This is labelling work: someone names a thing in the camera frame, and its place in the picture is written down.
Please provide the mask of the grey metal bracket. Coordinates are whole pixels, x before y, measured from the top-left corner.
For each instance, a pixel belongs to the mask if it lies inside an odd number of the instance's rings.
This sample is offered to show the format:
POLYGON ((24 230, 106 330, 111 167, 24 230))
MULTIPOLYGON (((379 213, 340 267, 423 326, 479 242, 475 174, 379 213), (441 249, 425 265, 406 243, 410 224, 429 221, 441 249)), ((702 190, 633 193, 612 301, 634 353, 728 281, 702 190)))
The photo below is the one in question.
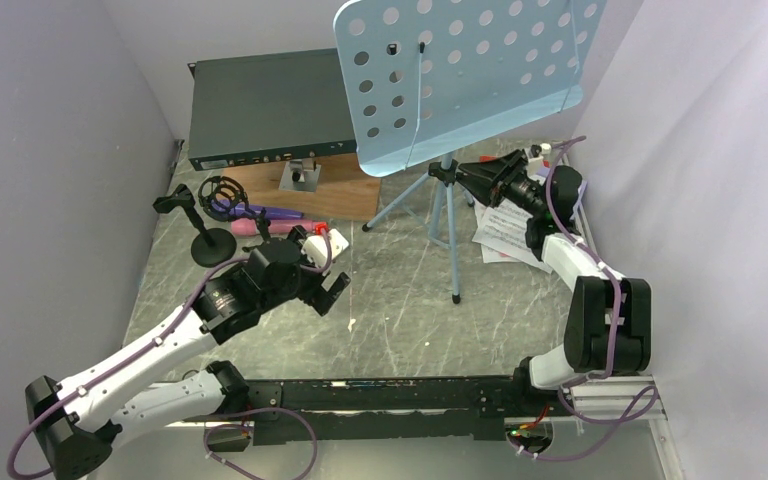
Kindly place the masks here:
POLYGON ((284 191, 313 193, 318 188, 322 166, 313 158, 289 160, 279 182, 284 191))

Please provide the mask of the white sheet music page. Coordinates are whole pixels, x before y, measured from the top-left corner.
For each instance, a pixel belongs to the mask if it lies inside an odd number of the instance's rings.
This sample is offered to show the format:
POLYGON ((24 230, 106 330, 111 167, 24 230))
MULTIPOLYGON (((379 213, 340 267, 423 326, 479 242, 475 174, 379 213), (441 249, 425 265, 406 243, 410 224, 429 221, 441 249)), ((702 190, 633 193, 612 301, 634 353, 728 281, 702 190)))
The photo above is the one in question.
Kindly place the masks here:
POLYGON ((491 263, 522 263, 522 241, 516 234, 516 225, 512 225, 508 218, 491 211, 486 215, 487 208, 476 203, 473 212, 476 220, 476 231, 472 242, 479 245, 482 261, 491 263))
POLYGON ((526 245, 526 223, 530 218, 527 212, 509 201, 504 201, 497 208, 488 208, 476 201, 473 210, 477 226, 472 242, 480 246, 485 264, 518 262, 552 272, 526 245))

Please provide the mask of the pink microphone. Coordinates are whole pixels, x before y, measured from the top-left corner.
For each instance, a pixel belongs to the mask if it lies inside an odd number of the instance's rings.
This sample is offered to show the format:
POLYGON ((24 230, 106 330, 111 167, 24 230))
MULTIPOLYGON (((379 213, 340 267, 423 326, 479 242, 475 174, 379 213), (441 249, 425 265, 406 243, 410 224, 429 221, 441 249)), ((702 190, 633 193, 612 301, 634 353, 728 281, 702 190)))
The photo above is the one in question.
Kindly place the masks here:
MULTIPOLYGON (((315 228, 315 221, 306 219, 279 219, 271 220, 268 226, 270 235, 288 234, 293 227, 301 226, 308 231, 315 228)), ((239 219, 231 223, 230 231, 237 237, 259 236, 258 224, 253 219, 239 219)))

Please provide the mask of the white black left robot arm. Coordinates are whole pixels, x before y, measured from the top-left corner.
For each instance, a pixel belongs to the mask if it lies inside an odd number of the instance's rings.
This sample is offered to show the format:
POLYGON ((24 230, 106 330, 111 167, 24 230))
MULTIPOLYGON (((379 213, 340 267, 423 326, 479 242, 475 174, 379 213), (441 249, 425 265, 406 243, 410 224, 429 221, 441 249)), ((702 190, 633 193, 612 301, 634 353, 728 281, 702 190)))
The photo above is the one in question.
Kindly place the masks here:
POLYGON ((115 449, 170 423, 193 417, 239 417, 250 387, 229 361, 213 361, 165 387, 160 376, 258 325, 292 300, 326 315, 350 278, 325 288, 329 270, 349 247, 337 230, 295 232, 266 241, 208 271, 187 300, 157 326, 98 364, 62 380, 42 376, 25 389, 29 427, 57 479, 80 479, 115 449))

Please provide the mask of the black round-base mic stand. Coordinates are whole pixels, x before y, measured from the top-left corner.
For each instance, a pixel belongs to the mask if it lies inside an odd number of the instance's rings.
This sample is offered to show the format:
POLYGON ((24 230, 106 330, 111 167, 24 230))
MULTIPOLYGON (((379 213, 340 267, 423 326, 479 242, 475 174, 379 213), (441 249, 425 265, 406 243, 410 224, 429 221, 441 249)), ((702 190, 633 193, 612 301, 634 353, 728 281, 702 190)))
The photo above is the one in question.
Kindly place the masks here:
POLYGON ((195 198, 186 184, 179 184, 171 194, 157 197, 152 203, 158 214, 169 214, 176 208, 181 209, 190 225, 197 231, 190 244, 193 261, 205 268, 218 266, 232 258, 236 250, 236 240, 225 229, 208 229, 195 205, 195 198))

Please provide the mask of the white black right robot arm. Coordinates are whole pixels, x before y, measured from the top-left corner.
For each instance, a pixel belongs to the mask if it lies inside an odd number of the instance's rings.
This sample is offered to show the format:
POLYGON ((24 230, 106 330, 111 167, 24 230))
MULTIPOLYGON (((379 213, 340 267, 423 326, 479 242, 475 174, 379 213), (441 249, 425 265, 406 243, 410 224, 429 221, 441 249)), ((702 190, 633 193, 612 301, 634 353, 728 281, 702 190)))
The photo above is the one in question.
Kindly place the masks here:
POLYGON ((524 415, 545 407, 551 389, 646 370, 652 346, 649 283, 608 266, 575 230, 582 175, 559 165, 539 181, 528 175, 529 163, 528 151, 519 149, 492 161, 463 164, 456 174, 482 205, 510 203, 528 214, 527 248, 572 292, 562 343, 531 358, 529 377, 511 388, 512 404, 524 415))

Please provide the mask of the lavender sheet music page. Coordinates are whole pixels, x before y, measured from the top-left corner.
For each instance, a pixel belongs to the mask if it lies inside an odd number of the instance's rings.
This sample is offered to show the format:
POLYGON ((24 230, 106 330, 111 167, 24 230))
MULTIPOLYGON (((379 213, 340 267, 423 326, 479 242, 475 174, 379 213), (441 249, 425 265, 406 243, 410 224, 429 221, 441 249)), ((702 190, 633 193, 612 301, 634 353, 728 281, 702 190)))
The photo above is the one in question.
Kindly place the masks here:
MULTIPOLYGON (((538 170, 538 182, 544 187, 548 176, 549 168, 538 170)), ((559 220, 568 230, 575 230, 575 216, 582 205, 586 187, 587 181, 578 170, 566 165, 557 166, 552 175, 550 194, 546 194, 548 212, 539 217, 552 227, 556 227, 556 220, 559 220)))

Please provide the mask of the black tripod mic stand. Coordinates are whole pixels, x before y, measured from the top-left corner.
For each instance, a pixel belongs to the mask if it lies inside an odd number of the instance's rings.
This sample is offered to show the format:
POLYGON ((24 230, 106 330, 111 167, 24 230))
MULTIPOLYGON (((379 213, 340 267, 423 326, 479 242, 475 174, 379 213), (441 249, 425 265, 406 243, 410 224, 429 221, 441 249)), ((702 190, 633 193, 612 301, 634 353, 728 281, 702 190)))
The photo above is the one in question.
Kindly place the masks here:
POLYGON ((227 176, 208 177, 199 186, 197 196, 199 205, 213 220, 225 223, 251 220, 264 243, 272 240, 271 221, 266 217, 266 210, 256 212, 244 187, 236 180, 227 176))

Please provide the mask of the light blue music stand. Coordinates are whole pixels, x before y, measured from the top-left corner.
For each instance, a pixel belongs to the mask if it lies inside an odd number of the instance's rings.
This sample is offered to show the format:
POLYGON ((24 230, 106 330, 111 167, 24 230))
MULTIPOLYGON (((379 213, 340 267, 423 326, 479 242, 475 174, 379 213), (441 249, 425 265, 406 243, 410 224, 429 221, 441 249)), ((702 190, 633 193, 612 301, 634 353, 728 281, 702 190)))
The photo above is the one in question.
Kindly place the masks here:
POLYGON ((333 32, 361 169, 386 177, 579 104, 605 3, 349 1, 333 32))

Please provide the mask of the wooden board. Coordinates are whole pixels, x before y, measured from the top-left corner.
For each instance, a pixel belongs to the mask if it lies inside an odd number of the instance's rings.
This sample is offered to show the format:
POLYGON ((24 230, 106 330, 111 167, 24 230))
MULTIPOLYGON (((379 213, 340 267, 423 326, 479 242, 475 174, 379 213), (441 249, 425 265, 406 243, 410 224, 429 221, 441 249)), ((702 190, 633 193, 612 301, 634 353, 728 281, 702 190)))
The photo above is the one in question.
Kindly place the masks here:
POLYGON ((319 177, 296 187, 285 162, 229 167, 222 174, 244 187, 251 203, 307 217, 366 221, 378 212, 382 180, 364 173, 354 154, 321 157, 319 177))

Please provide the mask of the purple microphone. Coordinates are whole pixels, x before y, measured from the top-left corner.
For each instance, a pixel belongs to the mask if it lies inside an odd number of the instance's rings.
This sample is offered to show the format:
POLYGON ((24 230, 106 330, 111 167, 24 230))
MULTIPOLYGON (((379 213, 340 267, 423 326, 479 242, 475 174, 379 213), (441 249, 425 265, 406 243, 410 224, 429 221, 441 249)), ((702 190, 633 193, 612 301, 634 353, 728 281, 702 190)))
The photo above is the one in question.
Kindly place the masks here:
POLYGON ((242 218, 254 218, 265 211, 264 217, 269 220, 302 219, 303 213, 297 210, 246 204, 244 202, 231 205, 229 200, 212 201, 206 207, 206 213, 218 221, 230 222, 242 218))

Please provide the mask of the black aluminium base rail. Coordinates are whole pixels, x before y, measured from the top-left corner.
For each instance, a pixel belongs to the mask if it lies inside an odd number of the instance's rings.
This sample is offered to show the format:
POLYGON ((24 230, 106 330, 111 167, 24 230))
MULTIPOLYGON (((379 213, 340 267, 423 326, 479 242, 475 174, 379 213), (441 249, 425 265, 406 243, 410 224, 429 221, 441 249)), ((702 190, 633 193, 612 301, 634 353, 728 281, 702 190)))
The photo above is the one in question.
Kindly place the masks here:
POLYGON ((546 451, 555 420, 604 426, 611 438, 623 424, 660 409, 649 377, 540 390, 524 367, 511 375, 246 380, 225 391, 215 412, 187 418, 204 426, 211 454, 303 440, 471 437, 552 460, 546 451))

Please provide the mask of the dark green rack unit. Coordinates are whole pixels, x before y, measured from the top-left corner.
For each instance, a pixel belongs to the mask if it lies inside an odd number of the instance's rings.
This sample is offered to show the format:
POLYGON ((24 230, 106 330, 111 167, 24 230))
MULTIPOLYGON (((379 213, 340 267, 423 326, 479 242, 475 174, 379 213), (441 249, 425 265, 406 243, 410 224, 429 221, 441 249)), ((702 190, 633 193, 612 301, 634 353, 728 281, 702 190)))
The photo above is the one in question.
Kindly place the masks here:
POLYGON ((188 158, 197 171, 353 154, 336 49, 197 61, 188 158))

